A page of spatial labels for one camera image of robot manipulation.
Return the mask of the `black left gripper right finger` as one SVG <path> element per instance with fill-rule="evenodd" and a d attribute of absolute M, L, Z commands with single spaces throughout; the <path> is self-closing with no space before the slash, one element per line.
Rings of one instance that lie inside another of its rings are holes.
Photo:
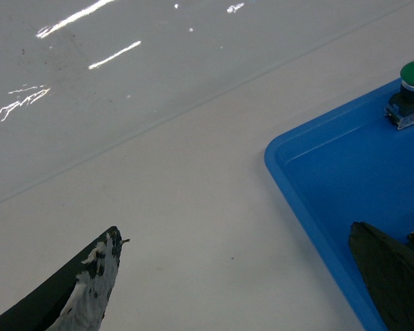
<path fill-rule="evenodd" d="M 388 330 L 414 330 L 414 251 L 367 222 L 351 226 L 348 246 Z"/>

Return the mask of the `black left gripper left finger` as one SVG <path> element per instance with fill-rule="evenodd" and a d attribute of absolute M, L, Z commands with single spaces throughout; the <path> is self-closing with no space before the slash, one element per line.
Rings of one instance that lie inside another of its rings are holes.
<path fill-rule="evenodd" d="M 127 242 L 109 227 L 1 314 L 0 330 L 99 330 Z"/>

